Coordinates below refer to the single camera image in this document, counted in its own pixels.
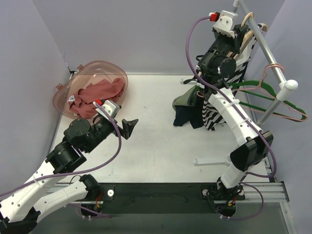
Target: screw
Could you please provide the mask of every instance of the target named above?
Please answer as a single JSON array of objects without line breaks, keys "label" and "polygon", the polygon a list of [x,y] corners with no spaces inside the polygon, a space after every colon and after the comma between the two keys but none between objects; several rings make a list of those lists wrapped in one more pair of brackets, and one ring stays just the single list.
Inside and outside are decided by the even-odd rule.
[{"label": "screw", "polygon": [[107,191],[107,195],[108,195],[109,197],[114,196],[114,190],[110,189],[109,191]]},{"label": "screw", "polygon": [[207,196],[207,194],[208,194],[208,189],[204,189],[204,190],[203,190],[203,195],[204,195],[204,196]]}]

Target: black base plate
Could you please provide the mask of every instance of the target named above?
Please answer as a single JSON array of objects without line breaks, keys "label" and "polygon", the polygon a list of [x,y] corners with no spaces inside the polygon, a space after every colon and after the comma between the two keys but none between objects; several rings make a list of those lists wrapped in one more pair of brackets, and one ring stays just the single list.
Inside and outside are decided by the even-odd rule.
[{"label": "black base plate", "polygon": [[[102,183],[100,187],[105,214],[205,214],[213,212],[203,190],[215,190],[216,183]],[[113,197],[107,196],[110,189]]]}]

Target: gray wall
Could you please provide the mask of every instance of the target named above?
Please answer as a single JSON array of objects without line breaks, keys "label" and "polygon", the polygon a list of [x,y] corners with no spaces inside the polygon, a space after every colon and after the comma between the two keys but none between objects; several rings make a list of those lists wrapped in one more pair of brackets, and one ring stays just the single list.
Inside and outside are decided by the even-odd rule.
[{"label": "gray wall", "polygon": [[[312,114],[312,29],[306,22],[311,20],[311,9],[311,1],[286,0],[266,35],[276,60],[286,69],[286,78],[295,79],[299,83],[298,90],[290,96],[289,100],[306,110],[310,116]],[[292,19],[293,12],[300,12],[298,20]],[[266,65],[262,51],[257,51],[249,67],[248,77],[259,79]],[[277,84],[272,73],[269,74],[267,81]],[[263,104],[260,99],[253,99],[252,102],[267,107],[267,104]],[[285,107],[280,110],[291,115]],[[277,178],[286,183],[297,231],[300,234],[311,233],[312,123],[310,120],[296,123],[271,117],[264,125],[264,129],[271,130],[274,134],[273,150],[278,162]]]},{"label": "gray wall", "polygon": [[47,155],[59,117],[52,96],[69,71],[31,0],[0,1],[0,32],[1,193]]},{"label": "gray wall", "polygon": [[[193,22],[234,0],[34,0],[71,70],[102,59],[127,72],[190,74],[185,40]],[[284,0],[246,0],[258,22],[270,25]],[[191,55],[214,41],[212,23],[195,30]]]}]

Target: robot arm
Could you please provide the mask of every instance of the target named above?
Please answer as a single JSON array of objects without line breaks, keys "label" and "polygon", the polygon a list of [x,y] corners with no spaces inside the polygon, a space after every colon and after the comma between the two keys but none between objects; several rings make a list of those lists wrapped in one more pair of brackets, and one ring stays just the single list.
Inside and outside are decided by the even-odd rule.
[{"label": "robot arm", "polygon": [[[250,35],[252,35],[252,31],[247,25],[235,25],[236,18],[237,14],[233,12],[212,13],[210,20],[216,22],[213,26],[215,42],[196,67],[198,74],[201,74],[201,79],[197,81],[201,94],[222,115],[238,143],[238,147],[230,154],[228,169],[207,194],[211,207],[215,200],[231,200],[239,194],[238,191],[242,189],[240,182],[246,173],[266,157],[268,148],[258,132],[262,134],[269,145],[273,140],[270,132],[264,133],[262,129],[252,123],[225,81],[234,77],[236,66],[244,63],[249,58],[251,51]],[[210,85],[203,85],[202,80]],[[212,86],[220,90],[226,98]],[[235,207],[225,206],[218,212],[225,216],[232,216],[235,213]]]},{"label": "robot arm", "polygon": [[[97,103],[114,118],[120,107],[112,101],[97,100]],[[53,194],[46,195],[48,190],[57,182],[65,178],[62,174],[71,173],[87,159],[82,152],[90,153],[111,133],[116,134],[106,115],[97,109],[99,115],[94,118],[91,125],[86,119],[75,119],[64,132],[63,141],[47,156],[46,160],[26,181],[34,183],[14,192],[7,199],[0,202],[0,233],[1,234],[27,234],[35,228],[38,222],[50,213],[64,207],[70,202],[99,196],[99,184],[91,175],[84,175],[79,181]],[[128,139],[138,120],[122,121],[123,129],[119,128],[121,135]],[[58,177],[43,176],[58,174]]]}]

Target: red connector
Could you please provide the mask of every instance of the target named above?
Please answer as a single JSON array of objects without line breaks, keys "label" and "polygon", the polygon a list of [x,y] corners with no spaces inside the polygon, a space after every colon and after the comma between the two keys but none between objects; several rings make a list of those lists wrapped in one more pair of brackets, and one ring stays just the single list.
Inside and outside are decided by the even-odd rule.
[{"label": "red connector", "polygon": [[103,103],[101,102],[100,99],[96,99],[95,102],[96,102],[97,104],[99,104],[99,105],[102,105],[102,104],[103,104]]},{"label": "red connector", "polygon": [[220,13],[217,13],[217,12],[211,13],[210,21],[211,22],[217,22],[219,19],[219,16],[220,16]]}]

